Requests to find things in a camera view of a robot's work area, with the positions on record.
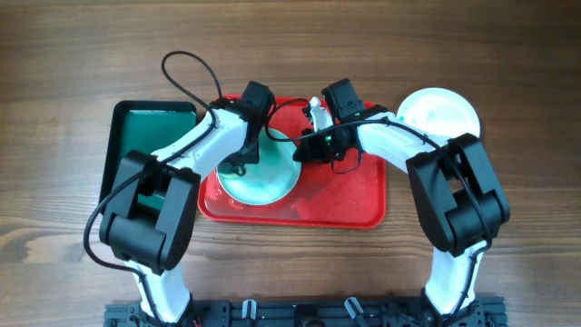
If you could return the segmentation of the pale green plate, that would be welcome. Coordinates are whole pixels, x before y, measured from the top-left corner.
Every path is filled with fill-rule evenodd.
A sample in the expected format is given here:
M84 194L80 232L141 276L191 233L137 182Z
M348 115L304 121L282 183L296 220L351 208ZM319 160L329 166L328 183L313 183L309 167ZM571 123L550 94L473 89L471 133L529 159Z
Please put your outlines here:
M301 163L292 159L297 150L295 143L273 141L261 131L258 146L257 163L247 163L237 172L226 167L217 170L224 191L234 200L248 205L279 201L291 192L301 173Z

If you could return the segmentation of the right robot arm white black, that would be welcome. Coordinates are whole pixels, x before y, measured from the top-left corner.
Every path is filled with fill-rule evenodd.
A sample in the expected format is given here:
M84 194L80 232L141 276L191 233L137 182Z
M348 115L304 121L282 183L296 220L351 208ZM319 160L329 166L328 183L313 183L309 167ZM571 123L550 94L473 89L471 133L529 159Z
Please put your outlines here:
M510 209L478 134L461 123L464 98L429 88L437 99L438 127L422 130L385 106L366 106L350 79L325 87L302 112L311 127L302 131L293 155L298 162L333 164L350 149L377 156L409 178L420 226L434 247L423 290L440 323L451 323L476 304L473 284Z

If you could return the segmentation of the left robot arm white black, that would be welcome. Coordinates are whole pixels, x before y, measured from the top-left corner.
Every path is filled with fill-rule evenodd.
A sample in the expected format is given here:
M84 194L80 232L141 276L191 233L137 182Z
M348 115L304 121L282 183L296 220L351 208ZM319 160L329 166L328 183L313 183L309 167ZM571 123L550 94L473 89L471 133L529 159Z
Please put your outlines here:
M99 239L131 273L142 299L129 307L135 326L196 322L180 261L192 238L201 183L216 168L243 175L259 160L259 133L275 103L268 86L249 82L239 99L219 97L203 120L152 154L128 152L111 191L89 218L100 218Z

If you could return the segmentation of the red plastic tray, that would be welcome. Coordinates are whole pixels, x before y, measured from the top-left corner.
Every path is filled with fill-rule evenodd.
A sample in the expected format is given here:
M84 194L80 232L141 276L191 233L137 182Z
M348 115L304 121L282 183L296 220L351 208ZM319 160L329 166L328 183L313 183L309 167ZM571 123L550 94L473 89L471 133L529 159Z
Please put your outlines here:
M264 131L273 141L292 142L309 127L303 102L279 96L280 110ZM231 198L214 170L201 184L200 211L215 222L370 229L386 212L386 162L369 154L347 151L336 163L301 163L299 181L288 195L266 205L248 205Z

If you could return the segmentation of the white plate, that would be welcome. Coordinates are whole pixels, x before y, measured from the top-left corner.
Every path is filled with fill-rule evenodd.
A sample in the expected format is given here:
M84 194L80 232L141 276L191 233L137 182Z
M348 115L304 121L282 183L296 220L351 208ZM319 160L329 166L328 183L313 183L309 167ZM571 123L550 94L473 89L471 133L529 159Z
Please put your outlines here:
M400 104L397 118L429 134L450 138L466 133L481 135L481 123L472 104L445 88L423 88L410 94Z

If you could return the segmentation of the black mounting rail base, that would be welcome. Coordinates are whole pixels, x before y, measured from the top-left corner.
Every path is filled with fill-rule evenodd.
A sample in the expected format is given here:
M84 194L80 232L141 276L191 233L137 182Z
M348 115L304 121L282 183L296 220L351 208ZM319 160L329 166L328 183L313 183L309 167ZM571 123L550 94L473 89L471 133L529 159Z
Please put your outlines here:
M167 326L440 326L420 297L316 302L190 301ZM478 297L471 312L449 326L508 326L502 297ZM157 326L139 302L105 306L103 326Z

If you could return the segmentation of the dark green tray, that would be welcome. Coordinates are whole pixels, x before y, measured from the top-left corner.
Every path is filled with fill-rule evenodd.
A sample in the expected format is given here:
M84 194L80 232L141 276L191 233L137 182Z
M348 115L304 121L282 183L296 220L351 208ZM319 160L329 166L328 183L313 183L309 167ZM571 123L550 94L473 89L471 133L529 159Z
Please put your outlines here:
M150 154L184 136L197 124L194 104L125 100L113 109L100 199L113 189L121 159L131 150Z

